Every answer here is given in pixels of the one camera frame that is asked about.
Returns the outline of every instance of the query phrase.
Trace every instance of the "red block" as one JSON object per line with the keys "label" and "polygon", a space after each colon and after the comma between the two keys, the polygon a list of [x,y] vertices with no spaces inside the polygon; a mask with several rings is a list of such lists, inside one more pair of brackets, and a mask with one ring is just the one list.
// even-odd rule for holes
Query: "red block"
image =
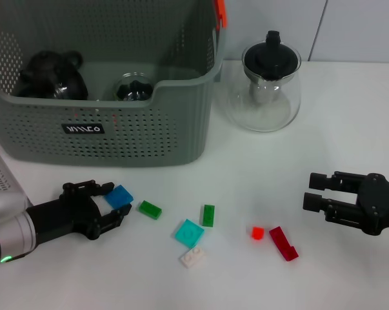
{"label": "red block", "polygon": [[252,238],[254,240],[261,240],[264,236],[264,228],[261,227],[253,227],[252,230]]}
{"label": "red block", "polygon": [[276,244],[276,247],[279,249],[280,253],[283,255],[287,262],[290,262],[291,260],[294,260],[295,258],[299,257],[295,248],[291,247],[289,242],[287,241],[286,236],[282,231],[282,228],[276,227],[275,229],[269,231],[269,234],[272,237],[274,243]]}

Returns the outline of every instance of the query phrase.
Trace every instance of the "orange basket handle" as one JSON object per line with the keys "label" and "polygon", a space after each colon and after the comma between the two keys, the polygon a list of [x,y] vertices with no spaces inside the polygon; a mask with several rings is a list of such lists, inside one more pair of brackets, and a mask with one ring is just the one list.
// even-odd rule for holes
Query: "orange basket handle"
{"label": "orange basket handle", "polygon": [[226,5],[224,0],[215,0],[215,11],[217,13],[217,30],[220,30],[220,21],[223,28],[227,27],[227,15],[226,15]]}

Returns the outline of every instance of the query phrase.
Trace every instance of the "glass carafe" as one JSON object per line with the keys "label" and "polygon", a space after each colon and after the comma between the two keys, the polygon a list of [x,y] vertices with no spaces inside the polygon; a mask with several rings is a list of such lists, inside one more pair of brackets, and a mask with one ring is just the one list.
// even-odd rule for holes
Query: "glass carafe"
{"label": "glass carafe", "polygon": [[269,31],[266,41],[243,52],[244,75],[229,95],[228,112],[240,126],[259,132],[279,130],[296,117],[301,103],[299,53]]}

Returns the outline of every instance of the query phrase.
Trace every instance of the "gray plastic basket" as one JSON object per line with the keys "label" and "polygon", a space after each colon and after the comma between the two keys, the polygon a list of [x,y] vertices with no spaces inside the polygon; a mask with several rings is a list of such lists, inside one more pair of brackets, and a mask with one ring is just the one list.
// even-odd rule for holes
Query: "gray plastic basket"
{"label": "gray plastic basket", "polygon": [[[224,43],[222,0],[0,0],[0,143],[17,159],[56,164],[194,161]],[[88,101],[12,96],[41,50],[82,53]],[[151,99],[105,101],[128,72],[156,83]]]}

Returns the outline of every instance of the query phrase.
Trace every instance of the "blue block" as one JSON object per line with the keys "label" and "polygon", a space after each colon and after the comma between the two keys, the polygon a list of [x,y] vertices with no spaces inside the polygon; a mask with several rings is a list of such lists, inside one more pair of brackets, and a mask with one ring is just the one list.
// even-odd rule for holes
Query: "blue block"
{"label": "blue block", "polygon": [[134,198],[129,192],[122,186],[117,186],[110,194],[106,195],[105,200],[116,210],[124,205],[132,203]]}
{"label": "blue block", "polygon": [[204,234],[204,229],[190,220],[186,220],[175,234],[175,239],[186,245],[189,249],[195,247]]}

